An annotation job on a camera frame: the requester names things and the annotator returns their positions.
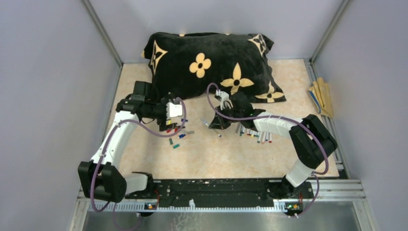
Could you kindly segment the dark green pen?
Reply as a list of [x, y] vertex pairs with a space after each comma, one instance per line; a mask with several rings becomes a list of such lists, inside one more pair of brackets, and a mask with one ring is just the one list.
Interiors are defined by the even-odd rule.
[[261, 142], [261, 139], [262, 139], [262, 132], [260, 132], [260, 134], [259, 134], [259, 137], [257, 138], [257, 143], [260, 143]]

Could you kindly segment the white marker pink cap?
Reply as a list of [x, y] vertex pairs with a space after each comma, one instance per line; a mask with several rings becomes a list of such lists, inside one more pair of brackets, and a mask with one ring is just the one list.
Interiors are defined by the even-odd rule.
[[262, 136], [261, 136], [261, 144], [264, 144], [265, 143], [265, 141], [266, 141], [266, 138], [267, 138], [267, 133], [266, 132], [263, 132], [263, 134], [262, 134]]

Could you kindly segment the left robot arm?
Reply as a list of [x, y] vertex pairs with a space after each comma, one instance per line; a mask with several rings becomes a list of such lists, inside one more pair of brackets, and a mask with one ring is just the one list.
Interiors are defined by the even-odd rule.
[[150, 100], [152, 84], [136, 81], [133, 92], [121, 99], [116, 106], [116, 114], [107, 136], [97, 152], [88, 162], [81, 162], [78, 175], [84, 196], [93, 200], [119, 203], [124, 198], [148, 199], [155, 194], [151, 173], [133, 172], [123, 176], [119, 164], [134, 130], [147, 129], [142, 119], [155, 120], [159, 132], [147, 131], [157, 137], [166, 137], [167, 130], [181, 131], [181, 126], [168, 124], [172, 118], [186, 118], [186, 108], [180, 98], [166, 96], [160, 101]]

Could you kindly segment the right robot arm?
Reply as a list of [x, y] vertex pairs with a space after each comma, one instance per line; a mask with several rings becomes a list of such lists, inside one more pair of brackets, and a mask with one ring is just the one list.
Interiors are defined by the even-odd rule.
[[215, 117], [209, 125], [211, 129], [224, 130], [232, 123], [239, 123], [240, 129], [252, 134], [275, 134], [291, 139], [298, 159], [282, 180], [282, 192], [288, 198], [295, 198], [301, 193], [301, 184], [321, 163], [328, 164], [328, 157], [338, 147], [337, 141], [316, 115], [294, 119], [254, 109], [241, 92], [230, 96], [217, 90], [215, 98], [220, 105], [213, 108]]

